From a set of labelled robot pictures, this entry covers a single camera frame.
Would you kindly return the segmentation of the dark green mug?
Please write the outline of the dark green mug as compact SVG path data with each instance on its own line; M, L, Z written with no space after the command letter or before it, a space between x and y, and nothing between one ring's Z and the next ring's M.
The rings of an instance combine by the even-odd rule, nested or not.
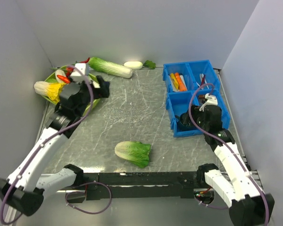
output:
M176 115L175 119L176 119L177 126L181 131L189 131L189 130L196 129L196 127L194 126L194 124L192 123L189 117L188 112L185 112L181 114L180 116Z

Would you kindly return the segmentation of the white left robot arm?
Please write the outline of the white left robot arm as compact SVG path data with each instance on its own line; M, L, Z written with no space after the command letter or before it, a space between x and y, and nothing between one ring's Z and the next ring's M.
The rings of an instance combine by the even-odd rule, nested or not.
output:
M0 199L26 216L33 215L44 199L59 189L83 186L83 170L68 164L58 173L42 180L46 165L56 151L71 137L78 125L91 110L93 101L108 98L110 83L101 76L96 77L99 87L91 83L71 82L62 88L59 102L50 116L42 134L25 160L8 176L0 178Z

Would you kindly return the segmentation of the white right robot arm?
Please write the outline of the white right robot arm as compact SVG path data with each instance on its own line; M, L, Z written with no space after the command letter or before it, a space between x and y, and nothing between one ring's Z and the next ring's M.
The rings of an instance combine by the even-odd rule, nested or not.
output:
M221 161L227 176L213 164L199 167L201 187L211 186L226 203L235 226L267 226L275 204L254 180L244 163L231 132L223 128L222 109L217 105L191 105L180 121L190 122L203 132L205 141Z

